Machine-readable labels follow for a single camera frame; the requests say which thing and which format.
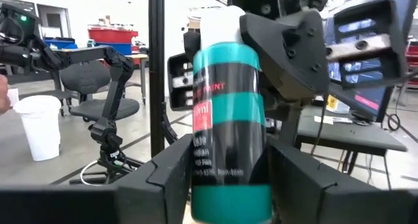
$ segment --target gray chair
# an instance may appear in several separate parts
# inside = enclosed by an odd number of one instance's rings
[[[78,63],[60,71],[61,81],[65,89],[76,91],[79,94],[79,105],[72,107],[70,114],[83,117],[85,122],[97,121],[105,106],[105,99],[88,99],[89,94],[107,86],[110,82],[110,71],[99,61]],[[120,120],[139,110],[139,102],[123,98],[120,101],[118,114],[115,120]]]

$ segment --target black metal pole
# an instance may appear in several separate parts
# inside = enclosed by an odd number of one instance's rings
[[[150,127],[151,156],[165,148],[163,121],[164,100],[164,0],[148,0],[150,33]]]

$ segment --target white cable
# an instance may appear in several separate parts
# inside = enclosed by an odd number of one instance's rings
[[[97,185],[97,184],[90,184],[90,183],[86,182],[86,181],[84,180],[84,178],[83,178],[83,175],[84,175],[84,173],[87,171],[87,169],[91,168],[92,166],[94,166],[94,165],[96,165],[96,164],[97,164],[97,160],[92,161],[90,164],[86,165],[86,166],[83,168],[83,170],[81,170],[81,173],[80,173],[80,180],[81,180],[81,182],[82,182],[84,185],[91,185],[91,186],[97,186],[97,187],[101,186],[101,185]]]

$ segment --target robotic arm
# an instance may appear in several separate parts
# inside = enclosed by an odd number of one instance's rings
[[[39,18],[12,5],[1,4],[0,62],[40,71],[59,71],[72,64],[104,59],[110,65],[112,82],[101,118],[91,127],[91,137],[101,145],[101,158],[113,162],[120,158],[122,138],[116,135],[115,117],[125,84],[135,64],[109,46],[53,51],[35,35]]]

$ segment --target white plastic cup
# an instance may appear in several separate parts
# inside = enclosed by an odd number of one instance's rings
[[[58,98],[47,95],[27,97],[13,106],[22,119],[34,161],[44,161],[59,156],[60,108],[61,102]]]

